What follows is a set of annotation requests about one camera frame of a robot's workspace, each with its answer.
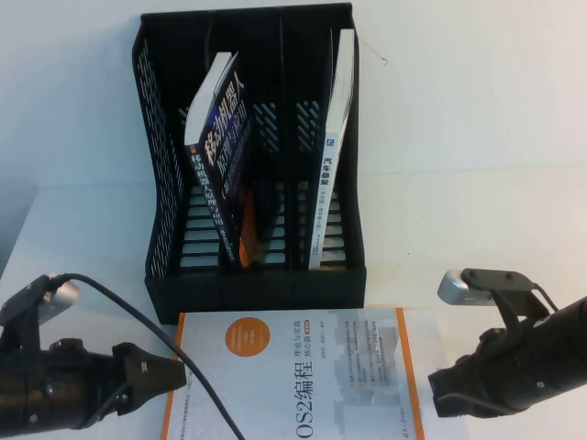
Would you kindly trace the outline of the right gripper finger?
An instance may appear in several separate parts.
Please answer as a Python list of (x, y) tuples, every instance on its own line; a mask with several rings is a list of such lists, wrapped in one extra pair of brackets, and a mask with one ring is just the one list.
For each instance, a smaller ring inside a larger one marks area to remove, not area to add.
[(437, 415), (442, 418), (470, 415), (477, 418), (493, 418), (501, 415), (499, 409), (489, 402), (463, 395), (449, 394), (434, 397), (433, 402)]
[(428, 376), (428, 381), (434, 399), (461, 396), (463, 393), (462, 367), (460, 365), (438, 369)]

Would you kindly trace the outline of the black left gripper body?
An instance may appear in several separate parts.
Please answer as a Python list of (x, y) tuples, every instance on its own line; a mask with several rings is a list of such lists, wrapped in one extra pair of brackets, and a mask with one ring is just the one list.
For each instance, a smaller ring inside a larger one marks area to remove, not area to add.
[(45, 396), (48, 429), (85, 429), (117, 411), (116, 392), (122, 389), (122, 359), (87, 351), (79, 339), (55, 343), (51, 348), (65, 359), (49, 370)]

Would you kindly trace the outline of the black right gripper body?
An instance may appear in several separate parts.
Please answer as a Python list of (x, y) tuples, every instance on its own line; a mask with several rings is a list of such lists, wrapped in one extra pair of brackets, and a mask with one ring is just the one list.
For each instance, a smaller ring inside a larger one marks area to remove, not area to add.
[(492, 353), (489, 344), (505, 338), (503, 329), (492, 329), (480, 337), (476, 350), (460, 357), (463, 395), (475, 397), (515, 415), (558, 395), (552, 375), (534, 363), (522, 344)]

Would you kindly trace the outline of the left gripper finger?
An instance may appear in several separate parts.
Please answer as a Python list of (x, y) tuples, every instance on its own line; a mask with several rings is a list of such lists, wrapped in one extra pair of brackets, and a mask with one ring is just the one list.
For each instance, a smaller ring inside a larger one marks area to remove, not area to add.
[(113, 347), (122, 359), (122, 392), (130, 400), (150, 400), (186, 385), (182, 361), (155, 356), (131, 343)]
[(152, 398), (149, 390), (126, 388), (116, 392), (115, 408), (117, 411), (135, 411)]

